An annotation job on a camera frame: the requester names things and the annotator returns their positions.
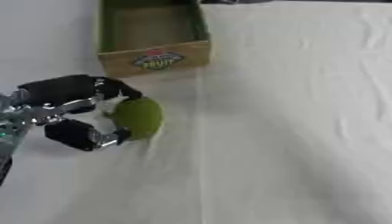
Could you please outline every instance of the crate label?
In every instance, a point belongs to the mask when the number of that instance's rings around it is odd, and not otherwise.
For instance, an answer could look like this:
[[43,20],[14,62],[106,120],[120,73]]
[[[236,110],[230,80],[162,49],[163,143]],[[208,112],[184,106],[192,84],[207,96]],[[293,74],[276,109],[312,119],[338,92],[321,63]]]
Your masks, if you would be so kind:
[[145,55],[137,58],[133,64],[137,67],[142,67],[150,70],[163,70],[177,62],[183,60],[185,57],[176,52],[164,52],[162,50],[151,50]]

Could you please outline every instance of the tennis ball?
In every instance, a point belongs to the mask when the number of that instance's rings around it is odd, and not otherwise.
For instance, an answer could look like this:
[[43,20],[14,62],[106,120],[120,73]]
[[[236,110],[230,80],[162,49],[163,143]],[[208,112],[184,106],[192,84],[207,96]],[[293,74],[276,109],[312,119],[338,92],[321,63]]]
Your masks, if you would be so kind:
[[154,136],[163,120],[162,109],[159,104],[147,97],[120,102],[109,117],[115,125],[130,131],[131,137],[129,140]]

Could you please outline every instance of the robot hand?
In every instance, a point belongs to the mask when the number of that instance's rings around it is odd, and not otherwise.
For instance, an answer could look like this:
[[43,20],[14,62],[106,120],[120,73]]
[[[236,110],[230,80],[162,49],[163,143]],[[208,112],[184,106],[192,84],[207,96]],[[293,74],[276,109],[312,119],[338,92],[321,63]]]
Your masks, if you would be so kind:
[[[86,113],[96,103],[127,99],[108,115],[117,130],[102,134],[94,126],[64,117]],[[11,96],[0,94],[0,185],[12,165],[11,155],[34,126],[44,126],[46,137],[82,151],[94,151],[126,140],[151,137],[158,131],[162,111],[157,103],[120,80],[70,75],[30,82]]]

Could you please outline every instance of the white fabric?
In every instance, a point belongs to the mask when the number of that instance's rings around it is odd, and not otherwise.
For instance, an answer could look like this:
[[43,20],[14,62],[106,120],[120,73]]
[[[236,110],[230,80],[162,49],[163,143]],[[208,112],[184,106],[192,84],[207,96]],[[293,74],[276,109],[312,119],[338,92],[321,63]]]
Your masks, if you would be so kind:
[[[96,5],[0,2],[2,91],[103,74]],[[0,189],[1,223],[392,222],[392,6],[203,8],[211,66],[126,80],[164,106],[159,135],[84,153],[35,129]]]

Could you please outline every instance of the white tablecloth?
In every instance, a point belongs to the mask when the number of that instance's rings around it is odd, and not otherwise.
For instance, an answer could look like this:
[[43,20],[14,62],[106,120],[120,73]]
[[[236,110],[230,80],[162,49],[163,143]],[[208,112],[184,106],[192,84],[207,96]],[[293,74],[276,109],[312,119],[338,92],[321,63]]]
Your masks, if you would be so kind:
[[[103,74],[96,5],[0,2],[2,91]],[[35,129],[1,223],[392,223],[392,6],[203,8],[211,66],[126,80],[164,106],[159,135],[85,153]]]

